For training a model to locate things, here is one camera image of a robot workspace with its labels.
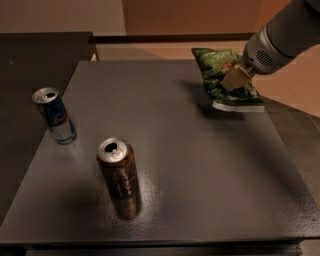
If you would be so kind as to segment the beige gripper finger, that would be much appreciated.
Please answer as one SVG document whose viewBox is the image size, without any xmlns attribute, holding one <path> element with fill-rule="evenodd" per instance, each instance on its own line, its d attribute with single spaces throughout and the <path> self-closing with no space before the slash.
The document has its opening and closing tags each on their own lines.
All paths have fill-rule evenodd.
<svg viewBox="0 0 320 256">
<path fill-rule="evenodd" d="M 241 88 L 252 81 L 255 68 L 251 65 L 236 64 L 223 78 L 221 85 L 227 91 Z"/>
</svg>

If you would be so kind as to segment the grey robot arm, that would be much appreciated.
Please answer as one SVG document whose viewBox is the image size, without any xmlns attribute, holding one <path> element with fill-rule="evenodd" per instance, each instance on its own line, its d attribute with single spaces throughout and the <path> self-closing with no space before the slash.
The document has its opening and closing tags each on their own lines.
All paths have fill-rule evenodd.
<svg viewBox="0 0 320 256">
<path fill-rule="evenodd" d="M 232 91 L 258 75 L 269 75 L 320 43 L 320 0 L 291 0 L 247 42 L 222 80 Z"/>
</svg>

